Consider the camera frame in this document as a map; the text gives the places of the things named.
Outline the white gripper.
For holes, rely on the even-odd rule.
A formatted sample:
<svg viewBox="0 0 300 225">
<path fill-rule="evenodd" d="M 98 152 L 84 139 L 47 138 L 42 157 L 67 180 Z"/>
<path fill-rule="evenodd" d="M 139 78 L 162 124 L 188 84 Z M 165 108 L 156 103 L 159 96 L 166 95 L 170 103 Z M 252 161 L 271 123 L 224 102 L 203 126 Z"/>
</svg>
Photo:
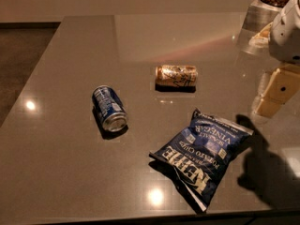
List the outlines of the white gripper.
<svg viewBox="0 0 300 225">
<path fill-rule="evenodd" d="M 300 90 L 300 0 L 289 0 L 273 23 L 267 24 L 249 43 L 266 48 L 282 63 L 262 75 L 255 98 L 255 113 L 272 118 Z"/>
</svg>

